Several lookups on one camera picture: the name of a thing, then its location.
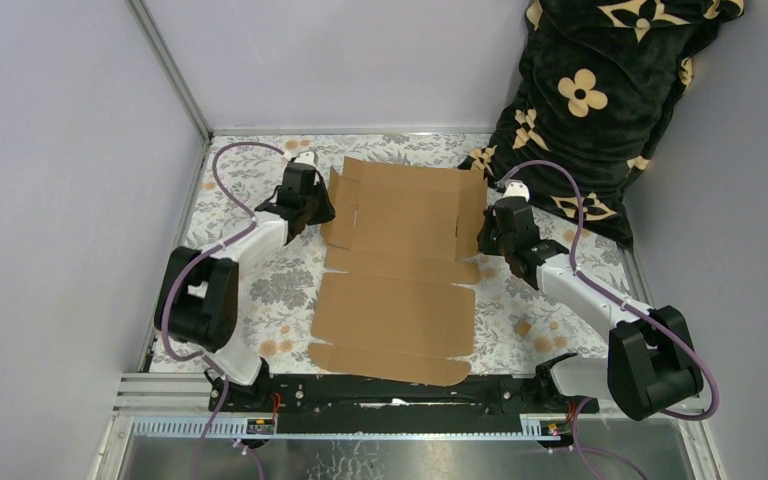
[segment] gray wall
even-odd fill
[[[89,472],[199,143],[125,2],[0,2],[0,478]]]
[[[491,130],[525,0],[146,2],[216,129]]]
[[[719,380],[731,480],[768,478],[768,2],[747,2],[626,204],[657,304],[690,322]]]

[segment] black blanket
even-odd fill
[[[632,245],[622,199],[646,169],[693,76],[691,57],[743,14],[743,0],[535,0],[526,11],[522,83],[489,146],[460,165],[492,186],[534,159],[572,173],[585,197],[585,226]],[[523,180],[538,208],[577,217],[572,188],[554,170]]]

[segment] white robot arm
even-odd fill
[[[327,223],[334,216],[322,175],[316,170],[314,153],[300,154],[285,167],[281,185],[273,195],[255,208],[255,228],[232,245],[226,245],[227,238],[220,240],[222,249],[199,263],[177,292],[171,292],[174,280],[202,251],[178,247],[172,252],[155,311],[155,327],[161,329],[163,306],[171,292],[169,335],[201,348],[239,393],[265,397],[264,392],[255,390],[262,389],[259,385],[265,383],[258,380],[269,376],[268,364],[249,348],[243,329],[237,328],[239,272],[251,271],[270,253],[292,241],[305,226]],[[205,283],[203,296],[188,291],[188,286]]]
[[[515,276],[570,307],[608,343],[608,358],[566,354],[539,365],[537,375],[545,377],[546,395],[557,402],[570,397],[610,399],[629,418],[642,420],[702,390],[696,364],[624,307],[648,312],[692,349],[681,313],[669,306],[653,309],[589,275],[591,282],[625,302],[617,305],[588,285],[573,271],[566,248],[540,238],[525,185],[508,184],[504,197],[484,218],[482,253],[504,256]]]

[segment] cardboard box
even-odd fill
[[[312,334],[313,362],[333,372],[454,385],[452,357],[473,351],[478,253],[487,190],[480,172],[346,158],[328,187],[337,218]]]

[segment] floral patterned surface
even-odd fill
[[[489,135],[312,135],[302,137],[216,137],[208,162],[223,146],[241,140],[260,141],[289,152],[314,150],[321,171],[342,169],[343,156],[374,162],[429,167],[455,167]],[[223,183],[250,207],[272,194],[287,160],[264,148],[227,151],[219,162]],[[210,163],[205,169],[186,244],[201,248],[235,233],[248,223],[246,214],[217,188]],[[488,190],[488,203],[499,197]],[[574,226],[535,210],[541,234],[569,245]],[[238,321],[249,345],[274,373],[327,373],[310,361],[307,347],[316,295],[325,271],[325,243],[319,227],[307,228],[258,268],[241,272]],[[616,245],[584,232],[579,264],[604,281],[627,291]],[[475,351],[467,360],[473,374],[531,373],[535,365],[567,351],[604,356],[602,339],[565,305],[533,291],[512,276],[500,257],[479,258],[482,280],[476,290]],[[173,341],[176,351],[188,351]],[[155,342],[152,372],[200,372],[201,360],[178,363]]]

